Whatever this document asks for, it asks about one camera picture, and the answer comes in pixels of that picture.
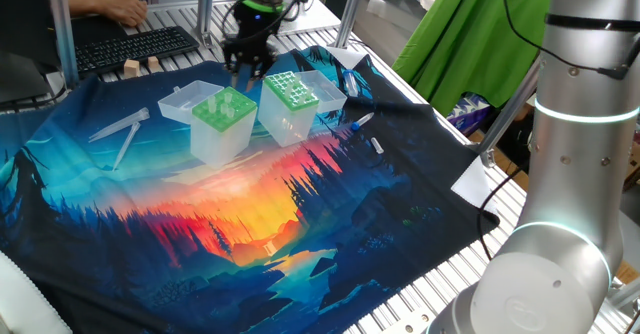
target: white box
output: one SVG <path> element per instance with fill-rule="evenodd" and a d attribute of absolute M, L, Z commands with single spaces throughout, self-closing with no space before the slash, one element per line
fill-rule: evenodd
<path fill-rule="evenodd" d="M 292 96 L 287 97 L 286 87 L 292 83 Z M 313 119 L 318 111 L 318 98 L 296 80 L 293 72 L 270 75 L 262 84 L 258 120 L 269 134 L 286 147 L 307 139 Z"/>
<path fill-rule="evenodd" d="M 347 96 L 344 95 L 332 83 L 327 79 L 324 74 L 319 70 L 310 70 L 302 73 L 298 73 L 300 81 L 313 90 L 313 94 L 318 98 L 320 103 L 318 104 L 318 113 L 326 113 L 334 110 L 340 110 L 347 101 Z"/>
<path fill-rule="evenodd" d="M 270 75 L 262 84 L 258 120 L 281 147 L 286 147 L 307 139 L 316 113 L 340 110 L 346 100 L 317 70 Z"/>
<path fill-rule="evenodd" d="M 181 123 L 191 124 L 191 109 L 222 90 L 222 87 L 196 80 L 182 89 L 179 87 L 173 89 L 173 94 L 158 101 L 162 116 Z"/>
<path fill-rule="evenodd" d="M 229 116 L 222 108 L 231 108 L 234 114 Z M 254 101 L 231 87 L 195 106 L 191 118 L 191 154 L 215 169 L 231 162 L 249 146 L 257 109 Z"/>

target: keyboard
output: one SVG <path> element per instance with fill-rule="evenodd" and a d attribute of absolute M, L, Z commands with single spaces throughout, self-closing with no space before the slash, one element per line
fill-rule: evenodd
<path fill-rule="evenodd" d="M 157 58 L 184 53 L 200 44 L 182 27 L 167 27 L 127 38 L 76 46 L 78 74 L 106 73 L 122 69 L 127 59 L 146 63 L 147 58 Z"/>

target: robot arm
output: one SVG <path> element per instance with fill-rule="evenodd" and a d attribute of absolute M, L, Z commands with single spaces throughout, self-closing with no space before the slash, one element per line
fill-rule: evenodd
<path fill-rule="evenodd" d="M 549 12 L 544 48 L 566 61 L 541 54 L 520 221 L 428 334 L 586 333 L 622 260 L 618 213 L 640 104 L 638 65 L 630 65 L 640 0 L 551 0 Z"/>
<path fill-rule="evenodd" d="M 293 0 L 286 8 L 284 0 L 237 0 L 234 3 L 222 22 L 225 39 L 221 43 L 225 68 L 232 74 L 232 86 L 237 84 L 242 64 L 251 68 L 247 90 L 255 80 L 265 76 L 277 57 L 277 51 L 267 43 L 267 39 L 277 34 L 294 5 L 306 1 Z M 230 13 L 238 24 L 237 34 L 226 33 L 225 25 Z"/>

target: person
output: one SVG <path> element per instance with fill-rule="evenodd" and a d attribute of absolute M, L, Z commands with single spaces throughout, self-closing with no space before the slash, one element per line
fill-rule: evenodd
<path fill-rule="evenodd" d="M 140 0 L 69 0 L 72 18 L 98 14 L 135 27 L 147 17 L 147 3 Z"/>

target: green cloth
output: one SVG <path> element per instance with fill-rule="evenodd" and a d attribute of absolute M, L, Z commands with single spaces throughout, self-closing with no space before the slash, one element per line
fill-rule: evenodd
<path fill-rule="evenodd" d="M 549 0 L 508 0 L 520 34 L 542 44 Z M 509 28 L 502 0 L 436 0 L 393 69 L 441 114 L 472 92 L 494 107 L 506 103 L 537 49 Z"/>

